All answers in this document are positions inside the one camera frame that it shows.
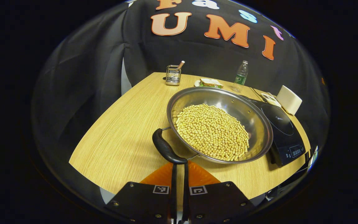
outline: green bottle label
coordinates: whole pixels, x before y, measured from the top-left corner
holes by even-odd
[[[236,79],[234,81],[235,83],[238,83],[240,85],[244,85],[244,83],[246,82],[246,78],[242,77],[240,75],[236,75]]]

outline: pile of soybeans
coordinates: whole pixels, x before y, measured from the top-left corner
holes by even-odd
[[[177,115],[179,135],[210,157],[238,161],[248,151],[248,133],[234,117],[216,106],[191,105]]]

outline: orange letter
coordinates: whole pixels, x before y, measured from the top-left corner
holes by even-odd
[[[159,6],[155,9],[176,7],[176,5],[172,4],[173,2],[176,4],[179,4],[182,2],[182,0],[157,0],[157,1],[159,1]]]
[[[264,44],[264,51],[262,51],[262,54],[268,59],[274,60],[273,47],[276,44],[276,42],[274,42],[274,40],[272,40],[270,37],[265,35],[263,35],[263,38],[266,40],[266,43]]]
[[[208,14],[206,17],[210,19],[209,31],[204,34],[206,37],[219,39],[220,35],[218,34],[218,30],[220,30],[220,34],[222,34],[224,40],[227,41],[236,34],[232,42],[242,47],[248,47],[247,33],[248,30],[250,30],[248,26],[240,23],[229,26],[220,16]]]
[[[173,36],[185,31],[187,26],[187,17],[191,16],[190,12],[177,12],[174,14],[178,17],[178,23],[173,29],[165,28],[165,18],[169,17],[168,13],[158,14],[150,17],[152,22],[152,32],[160,36]]]

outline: white tissue box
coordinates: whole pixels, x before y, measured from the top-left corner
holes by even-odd
[[[277,101],[283,106],[287,113],[292,115],[296,113],[302,103],[302,99],[284,85],[277,94]]]

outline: digital display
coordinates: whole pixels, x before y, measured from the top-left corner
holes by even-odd
[[[298,150],[295,150],[292,152],[292,156],[295,157],[297,154],[300,154],[301,153],[301,150],[298,149]]]

